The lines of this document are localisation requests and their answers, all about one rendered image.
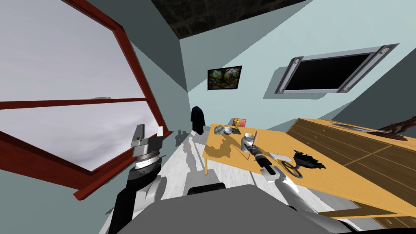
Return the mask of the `black hanging coat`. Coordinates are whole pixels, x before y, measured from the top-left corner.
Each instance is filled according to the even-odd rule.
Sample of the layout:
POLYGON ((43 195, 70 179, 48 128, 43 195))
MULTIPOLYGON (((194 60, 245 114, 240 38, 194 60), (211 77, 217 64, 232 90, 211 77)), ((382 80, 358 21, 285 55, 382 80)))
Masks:
POLYGON ((199 135, 204 133, 203 127, 206 126, 204 113, 202 109, 198 106, 195 106, 191 110, 191 123, 192 123, 192 130, 199 135))

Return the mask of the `brown wooden dresser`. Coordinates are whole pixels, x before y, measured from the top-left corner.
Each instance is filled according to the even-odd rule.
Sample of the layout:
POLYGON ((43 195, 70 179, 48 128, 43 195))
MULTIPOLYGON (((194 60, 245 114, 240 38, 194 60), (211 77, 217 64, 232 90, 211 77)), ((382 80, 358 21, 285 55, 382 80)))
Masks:
POLYGON ((416 206, 416 137, 385 138, 331 125, 336 121, 297 119, 288 135, 416 206))

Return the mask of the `white mug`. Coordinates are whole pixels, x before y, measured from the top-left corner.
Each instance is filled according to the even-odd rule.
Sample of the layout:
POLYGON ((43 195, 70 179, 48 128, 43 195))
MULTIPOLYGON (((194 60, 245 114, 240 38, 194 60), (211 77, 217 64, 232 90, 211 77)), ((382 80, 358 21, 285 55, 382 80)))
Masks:
POLYGON ((245 133, 244 137, 241 139, 241 151, 248 152, 247 146, 252 146, 254 141, 254 135, 250 133, 245 133))

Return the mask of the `dark brown carved thing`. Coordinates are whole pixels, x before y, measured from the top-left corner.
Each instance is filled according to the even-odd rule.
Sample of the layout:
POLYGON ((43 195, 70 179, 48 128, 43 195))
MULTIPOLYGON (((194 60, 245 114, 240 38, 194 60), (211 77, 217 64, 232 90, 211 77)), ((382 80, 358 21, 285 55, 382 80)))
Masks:
POLYGON ((399 135, 400 133, 406 132, 408 129, 412 128, 416 126, 416 116, 413 116, 412 118, 402 121, 402 122, 398 122, 398 123, 394 123, 394 124, 390 124, 386 127, 380 128, 378 130, 382 130, 385 132, 388 132, 388 134, 390 135, 394 135, 394 139, 397 140, 401 140, 401 141, 407 141, 407 139, 401 135, 399 135))

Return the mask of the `orange wooden table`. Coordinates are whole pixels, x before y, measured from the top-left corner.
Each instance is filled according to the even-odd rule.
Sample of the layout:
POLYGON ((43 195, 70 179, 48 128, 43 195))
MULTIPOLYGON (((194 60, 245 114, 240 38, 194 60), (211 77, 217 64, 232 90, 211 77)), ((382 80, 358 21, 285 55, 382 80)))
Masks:
MULTIPOLYGON (((261 168, 254 158, 241 151, 242 135, 215 134, 215 128, 214 124, 210 128, 203 152, 204 160, 260 173, 261 168)), ((258 133, 256 145, 266 155, 274 153, 293 157, 295 151, 300 151, 324 164, 324 169, 301 168, 302 179, 288 174, 288 177, 296 185, 382 209, 382 212, 376 214, 376 217, 416 218, 416 206, 389 193, 290 135, 284 132, 241 128, 242 134, 256 132, 258 133)))

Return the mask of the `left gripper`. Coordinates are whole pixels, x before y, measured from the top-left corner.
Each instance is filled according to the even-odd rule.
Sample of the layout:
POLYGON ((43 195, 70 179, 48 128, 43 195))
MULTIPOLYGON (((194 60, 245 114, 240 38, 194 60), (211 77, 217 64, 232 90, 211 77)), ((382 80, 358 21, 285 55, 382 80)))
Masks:
POLYGON ((164 128, 159 126, 157 137, 145 138, 145 124, 137 125, 131 144, 133 148, 132 156, 137 160, 159 156, 160 149, 163 146, 163 135, 164 128))

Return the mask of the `black wall television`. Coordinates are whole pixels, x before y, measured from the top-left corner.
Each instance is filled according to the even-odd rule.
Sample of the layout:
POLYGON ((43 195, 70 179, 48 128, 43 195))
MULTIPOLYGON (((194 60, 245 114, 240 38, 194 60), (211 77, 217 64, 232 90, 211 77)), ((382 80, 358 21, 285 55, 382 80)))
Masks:
POLYGON ((276 94, 348 93, 397 44, 294 57, 276 94))

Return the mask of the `black spiky plant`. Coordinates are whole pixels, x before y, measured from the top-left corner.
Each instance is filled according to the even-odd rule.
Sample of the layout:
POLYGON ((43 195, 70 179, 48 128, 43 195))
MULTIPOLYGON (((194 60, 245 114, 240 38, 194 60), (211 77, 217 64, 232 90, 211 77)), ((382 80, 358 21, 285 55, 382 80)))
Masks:
POLYGON ((298 170, 300 167, 305 167, 309 169, 322 169, 326 168, 322 163, 319 163, 318 160, 315 160, 312 156, 303 154, 297 150, 295 151, 294 160, 296 162, 294 170, 298 170))

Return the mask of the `red-framed window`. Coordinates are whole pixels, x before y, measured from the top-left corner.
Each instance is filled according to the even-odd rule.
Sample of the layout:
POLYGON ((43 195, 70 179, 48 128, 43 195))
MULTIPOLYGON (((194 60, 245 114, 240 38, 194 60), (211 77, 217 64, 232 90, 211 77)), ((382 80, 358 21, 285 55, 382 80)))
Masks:
POLYGON ((0 0, 0 170, 84 200, 171 131, 123 27, 87 0, 0 0))

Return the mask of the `wooden stick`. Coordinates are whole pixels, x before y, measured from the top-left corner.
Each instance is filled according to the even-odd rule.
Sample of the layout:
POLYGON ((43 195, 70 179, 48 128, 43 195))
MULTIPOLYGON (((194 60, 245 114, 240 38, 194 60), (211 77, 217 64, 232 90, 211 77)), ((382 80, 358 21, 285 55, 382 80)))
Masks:
POLYGON ((256 141, 256 138, 257 138, 257 136, 258 136, 258 133, 259 133, 258 131, 256 131, 256 132, 255 132, 255 135, 254 135, 254 137, 253 137, 253 142, 252 142, 251 146, 254 146, 254 145, 255 145, 255 141, 256 141))

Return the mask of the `white flat thing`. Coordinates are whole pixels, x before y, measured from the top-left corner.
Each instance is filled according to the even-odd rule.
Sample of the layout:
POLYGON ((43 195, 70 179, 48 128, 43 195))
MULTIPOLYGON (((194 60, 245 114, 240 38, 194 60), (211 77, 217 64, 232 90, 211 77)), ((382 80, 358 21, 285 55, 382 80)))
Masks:
POLYGON ((292 158, 289 158, 287 156, 273 154, 273 153, 269 153, 269 155, 270 155, 270 157, 275 158, 277 160, 286 161, 286 162, 291 162, 292 161, 292 158))

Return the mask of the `grey flat thing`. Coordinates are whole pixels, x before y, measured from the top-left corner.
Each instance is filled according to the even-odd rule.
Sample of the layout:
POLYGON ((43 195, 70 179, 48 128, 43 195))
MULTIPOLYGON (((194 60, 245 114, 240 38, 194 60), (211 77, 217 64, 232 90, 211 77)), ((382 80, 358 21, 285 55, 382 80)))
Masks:
POLYGON ((344 129, 353 130, 353 131, 359 131, 359 132, 373 132, 372 130, 366 130, 366 129, 363 129, 363 128, 353 127, 353 126, 351 126, 351 125, 346 125, 346 124, 340 124, 340 123, 334 123, 334 122, 331 122, 331 125, 336 126, 336 127, 340 127, 340 128, 344 128, 344 129))

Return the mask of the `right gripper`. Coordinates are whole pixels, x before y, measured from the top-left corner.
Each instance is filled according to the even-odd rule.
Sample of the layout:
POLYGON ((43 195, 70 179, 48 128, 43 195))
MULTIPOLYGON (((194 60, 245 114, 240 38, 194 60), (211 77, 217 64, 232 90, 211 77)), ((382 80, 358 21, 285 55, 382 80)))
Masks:
POLYGON ((255 160, 259 160, 260 158, 263 157, 261 150, 257 146, 249 145, 247 146, 247 149, 250 152, 250 154, 255 157, 255 160))

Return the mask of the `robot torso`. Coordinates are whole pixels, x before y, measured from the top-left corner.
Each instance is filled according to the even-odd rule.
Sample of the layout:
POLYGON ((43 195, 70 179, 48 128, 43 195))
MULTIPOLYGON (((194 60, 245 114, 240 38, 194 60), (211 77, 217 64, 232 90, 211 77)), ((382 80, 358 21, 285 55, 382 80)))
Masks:
POLYGON ((117 234, 330 234, 254 185, 164 199, 117 234))

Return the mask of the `framed colourful picture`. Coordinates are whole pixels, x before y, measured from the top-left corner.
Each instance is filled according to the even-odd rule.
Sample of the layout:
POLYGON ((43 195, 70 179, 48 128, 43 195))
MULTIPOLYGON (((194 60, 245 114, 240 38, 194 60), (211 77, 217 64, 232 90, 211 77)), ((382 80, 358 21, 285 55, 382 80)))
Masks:
POLYGON ((242 66, 208 70, 208 90, 237 89, 242 66))

